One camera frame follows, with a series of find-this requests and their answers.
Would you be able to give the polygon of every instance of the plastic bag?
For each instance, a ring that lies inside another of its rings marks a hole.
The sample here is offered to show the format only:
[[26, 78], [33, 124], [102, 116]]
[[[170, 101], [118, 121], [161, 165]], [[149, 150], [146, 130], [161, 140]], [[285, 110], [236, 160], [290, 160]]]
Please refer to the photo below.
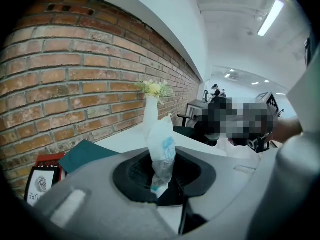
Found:
[[154, 170], [151, 192], [159, 198], [169, 188], [176, 158], [174, 127], [170, 114], [154, 123], [146, 143]]

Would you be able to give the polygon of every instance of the ceiling light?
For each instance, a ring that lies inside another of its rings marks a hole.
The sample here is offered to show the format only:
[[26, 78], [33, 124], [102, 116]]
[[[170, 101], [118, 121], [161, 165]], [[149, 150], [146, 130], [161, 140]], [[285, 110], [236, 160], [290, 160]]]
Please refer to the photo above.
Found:
[[266, 20], [264, 21], [258, 32], [258, 36], [263, 37], [267, 33], [271, 25], [275, 22], [284, 5], [285, 4], [283, 2], [275, 0], [270, 13], [266, 17]]

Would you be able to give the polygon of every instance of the white desk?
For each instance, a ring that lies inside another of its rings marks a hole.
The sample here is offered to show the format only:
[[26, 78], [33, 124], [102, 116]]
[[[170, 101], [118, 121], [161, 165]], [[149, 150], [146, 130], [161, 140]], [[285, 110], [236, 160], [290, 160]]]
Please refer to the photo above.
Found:
[[[216, 147], [203, 144], [179, 133], [174, 132], [173, 138], [177, 147], [184, 147], [217, 156], [227, 156], [226, 152], [217, 149]], [[95, 144], [119, 153], [125, 153], [147, 147], [142, 123], [116, 135], [100, 140]]]

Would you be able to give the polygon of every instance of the white vase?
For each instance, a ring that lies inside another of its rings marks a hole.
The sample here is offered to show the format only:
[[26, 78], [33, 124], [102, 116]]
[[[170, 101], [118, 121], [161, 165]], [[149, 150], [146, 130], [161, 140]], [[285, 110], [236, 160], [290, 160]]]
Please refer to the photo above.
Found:
[[143, 115], [143, 133], [147, 138], [154, 123], [158, 121], [158, 99], [146, 95], [146, 105]]

